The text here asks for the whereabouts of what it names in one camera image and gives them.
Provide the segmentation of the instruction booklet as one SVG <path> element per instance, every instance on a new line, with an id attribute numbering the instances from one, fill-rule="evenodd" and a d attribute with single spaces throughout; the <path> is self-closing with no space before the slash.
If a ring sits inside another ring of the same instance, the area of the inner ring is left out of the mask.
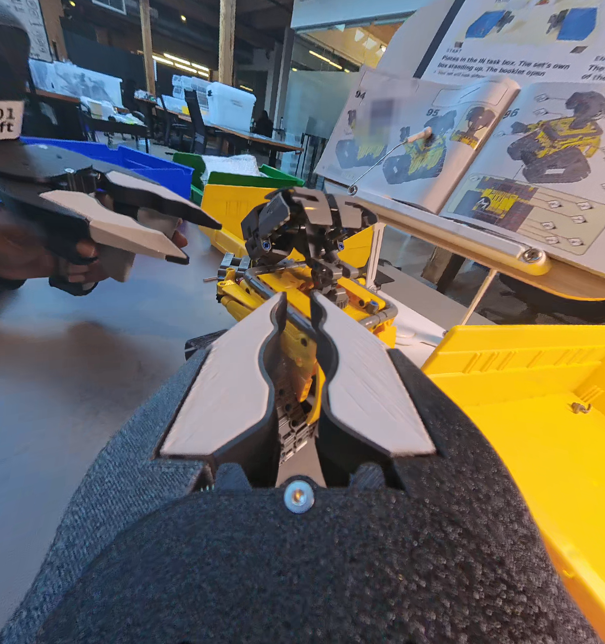
<path id="1" fill-rule="evenodd" d="M 362 71 L 316 166 L 384 197 L 605 277 L 605 85 L 505 75 L 461 85 Z"/>

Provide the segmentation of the yellow grey brick robot model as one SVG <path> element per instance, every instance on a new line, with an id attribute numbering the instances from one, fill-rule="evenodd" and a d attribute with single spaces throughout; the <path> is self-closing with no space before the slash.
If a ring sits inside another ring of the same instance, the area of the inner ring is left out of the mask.
<path id="1" fill-rule="evenodd" d="M 368 228 L 376 216 L 343 196 L 284 187 L 266 197 L 241 222 L 247 254 L 224 255 L 217 300 L 236 321 L 275 294 L 288 300 L 282 335 L 284 365 L 277 382 L 280 463 L 314 438 L 324 374 L 316 360 L 311 294 L 318 292 L 394 348 L 396 306 L 365 288 L 367 263 L 356 268 L 339 257 L 345 241 Z"/>

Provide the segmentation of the cluttered background table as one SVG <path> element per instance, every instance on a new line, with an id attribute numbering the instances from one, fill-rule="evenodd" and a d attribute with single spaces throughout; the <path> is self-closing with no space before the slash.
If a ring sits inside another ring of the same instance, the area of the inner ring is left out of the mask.
<path id="1" fill-rule="evenodd" d="M 79 125 L 91 141 L 97 140 L 97 133 L 104 133 L 108 142 L 112 141 L 113 135 L 129 135 L 136 143 L 143 139 L 148 148 L 148 128 L 143 117 L 123 104 L 121 78 L 81 68 L 70 62 L 36 59 L 28 62 L 39 96 L 75 106 Z"/>

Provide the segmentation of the white book stand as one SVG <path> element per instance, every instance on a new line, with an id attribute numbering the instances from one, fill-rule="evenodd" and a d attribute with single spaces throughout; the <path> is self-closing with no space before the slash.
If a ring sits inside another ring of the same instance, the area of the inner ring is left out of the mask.
<path id="1" fill-rule="evenodd" d="M 488 269 L 488 281 L 496 276 L 513 297 L 525 304 L 526 317 L 510 324 L 534 324 L 538 315 L 556 321 L 578 319 L 586 324 L 605 323 L 605 277 L 577 265 L 552 259 L 543 250 L 467 226 L 384 197 L 363 193 L 349 196 L 337 183 L 325 185 L 328 194 L 341 195 L 365 205 L 378 217 L 372 233 L 369 263 L 380 265 L 385 226 L 416 237 L 449 253 L 437 291 L 445 293 L 466 261 Z"/>

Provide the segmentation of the person's left hand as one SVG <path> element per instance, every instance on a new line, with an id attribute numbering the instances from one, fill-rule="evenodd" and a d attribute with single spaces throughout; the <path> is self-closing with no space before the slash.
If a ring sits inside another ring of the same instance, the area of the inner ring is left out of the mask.
<path id="1" fill-rule="evenodd" d="M 108 278 L 99 261 L 76 265 L 57 258 L 40 234 L 0 204 L 0 281 L 62 277 L 70 283 L 92 285 Z"/>

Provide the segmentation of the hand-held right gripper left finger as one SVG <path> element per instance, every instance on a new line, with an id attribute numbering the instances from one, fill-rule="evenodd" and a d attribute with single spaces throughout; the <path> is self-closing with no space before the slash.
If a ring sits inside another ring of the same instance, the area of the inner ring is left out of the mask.
<path id="1" fill-rule="evenodd" d="M 160 447 L 165 458 L 244 463 L 277 442 L 275 371 L 287 297 L 279 293 L 222 334 L 203 362 Z"/>

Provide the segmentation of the clear plastic bag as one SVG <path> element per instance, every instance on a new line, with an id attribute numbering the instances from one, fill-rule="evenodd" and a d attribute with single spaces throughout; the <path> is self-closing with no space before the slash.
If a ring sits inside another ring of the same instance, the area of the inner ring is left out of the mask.
<path id="1" fill-rule="evenodd" d="M 202 155 L 204 170 L 201 181 L 207 184 L 211 181 L 211 173 L 237 174 L 240 176 L 264 176 L 259 170 L 256 157 L 250 154 L 233 155 L 229 157 L 216 155 Z"/>

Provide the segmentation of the metal wire page holder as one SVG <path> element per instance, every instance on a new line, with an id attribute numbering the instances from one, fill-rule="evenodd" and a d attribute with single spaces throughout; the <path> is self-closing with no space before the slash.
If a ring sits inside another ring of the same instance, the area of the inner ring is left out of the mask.
<path id="1" fill-rule="evenodd" d="M 369 167 L 365 172 L 363 172 L 357 179 L 355 179 L 351 185 L 347 188 L 347 194 L 350 196 L 355 196 L 355 194 L 358 191 L 358 182 L 362 180 L 364 176 L 366 176 L 372 169 L 374 169 L 377 165 L 382 163 L 383 160 L 385 160 L 390 154 L 395 152 L 396 149 L 408 146 L 413 144 L 414 142 L 421 141 L 421 140 L 426 140 L 429 139 L 432 136 L 432 128 L 431 127 L 425 127 L 423 130 L 420 132 L 411 135 L 405 139 L 403 139 L 400 143 L 398 143 L 395 147 L 393 147 L 390 151 L 388 151 L 386 154 L 383 155 L 378 161 L 376 161 L 371 167 Z"/>

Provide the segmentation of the yellow plastic bin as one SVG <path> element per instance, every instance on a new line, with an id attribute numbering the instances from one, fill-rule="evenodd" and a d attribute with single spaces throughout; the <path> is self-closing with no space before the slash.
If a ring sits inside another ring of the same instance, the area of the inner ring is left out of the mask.
<path id="1" fill-rule="evenodd" d="M 236 256 L 247 254 L 241 229 L 244 217 L 256 206 L 266 202 L 274 188 L 227 186 L 208 184 L 203 192 L 201 208 L 221 225 L 220 230 L 200 227 L 210 244 L 218 251 Z M 345 241 L 344 250 L 339 252 L 341 260 L 363 268 L 367 263 L 372 244 L 372 228 L 368 228 Z"/>
<path id="2" fill-rule="evenodd" d="M 504 461 L 605 642 L 605 325 L 456 326 L 422 370 Z"/>

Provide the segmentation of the green plastic bin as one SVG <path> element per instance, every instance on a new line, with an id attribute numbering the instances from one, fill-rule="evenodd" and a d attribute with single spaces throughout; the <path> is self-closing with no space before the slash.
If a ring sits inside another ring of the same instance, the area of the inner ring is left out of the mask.
<path id="1" fill-rule="evenodd" d="M 303 187 L 304 181 L 284 173 L 266 164 L 259 165 L 259 170 L 264 176 L 240 176 L 237 174 L 211 173 L 211 181 L 203 184 L 201 173 L 204 170 L 202 155 L 194 153 L 175 152 L 171 154 L 175 163 L 185 165 L 192 169 L 191 197 L 197 205 L 201 205 L 204 196 L 204 189 L 208 185 L 225 185 L 232 187 L 258 187 L 267 189 L 280 189 L 283 187 Z"/>

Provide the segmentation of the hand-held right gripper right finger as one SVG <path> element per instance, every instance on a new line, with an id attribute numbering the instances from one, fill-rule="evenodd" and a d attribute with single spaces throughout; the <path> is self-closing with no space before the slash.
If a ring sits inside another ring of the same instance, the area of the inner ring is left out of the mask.
<path id="1" fill-rule="evenodd" d="M 311 296 L 322 411 L 339 431 L 386 459 L 435 454 L 392 350 L 317 292 Z"/>

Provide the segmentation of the black office chair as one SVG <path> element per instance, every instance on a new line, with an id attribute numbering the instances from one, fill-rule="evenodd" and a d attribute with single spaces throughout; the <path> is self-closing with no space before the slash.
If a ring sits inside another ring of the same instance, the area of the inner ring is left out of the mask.
<path id="1" fill-rule="evenodd" d="M 185 102 L 188 107 L 188 114 L 192 126 L 190 152 L 198 155 L 206 155 L 209 140 L 217 137 L 216 131 L 212 126 L 205 125 L 196 91 L 185 90 Z"/>

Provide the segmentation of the white task instruction sheet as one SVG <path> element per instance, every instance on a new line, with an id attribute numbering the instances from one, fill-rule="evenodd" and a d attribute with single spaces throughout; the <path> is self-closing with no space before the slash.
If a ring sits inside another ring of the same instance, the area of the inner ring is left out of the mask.
<path id="1" fill-rule="evenodd" d="M 419 77 L 605 85 L 605 1 L 457 1 Z"/>

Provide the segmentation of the white storage box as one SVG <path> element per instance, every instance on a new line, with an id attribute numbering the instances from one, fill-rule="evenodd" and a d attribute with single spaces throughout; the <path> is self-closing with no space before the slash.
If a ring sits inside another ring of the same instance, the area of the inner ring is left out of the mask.
<path id="1" fill-rule="evenodd" d="M 223 83 L 210 83 L 206 89 L 208 116 L 206 121 L 234 131 L 250 131 L 256 97 Z"/>

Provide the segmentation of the dark background table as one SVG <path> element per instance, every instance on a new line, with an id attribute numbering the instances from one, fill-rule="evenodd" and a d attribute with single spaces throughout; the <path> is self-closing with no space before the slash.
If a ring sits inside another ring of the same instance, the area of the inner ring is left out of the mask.
<path id="1" fill-rule="evenodd" d="M 153 97 L 151 100 L 138 99 L 138 102 L 146 105 L 149 126 L 157 133 L 162 145 L 172 153 L 191 153 L 192 126 L 186 102 L 170 103 L 169 97 L 164 95 Z M 217 134 L 215 139 L 209 140 L 206 155 L 230 156 L 247 151 L 256 152 L 268 158 L 268 165 L 277 167 L 283 154 L 293 153 L 299 157 L 303 152 L 300 145 L 278 138 L 211 125 L 206 121 L 207 110 L 201 108 L 201 113 L 205 125 L 212 126 Z"/>

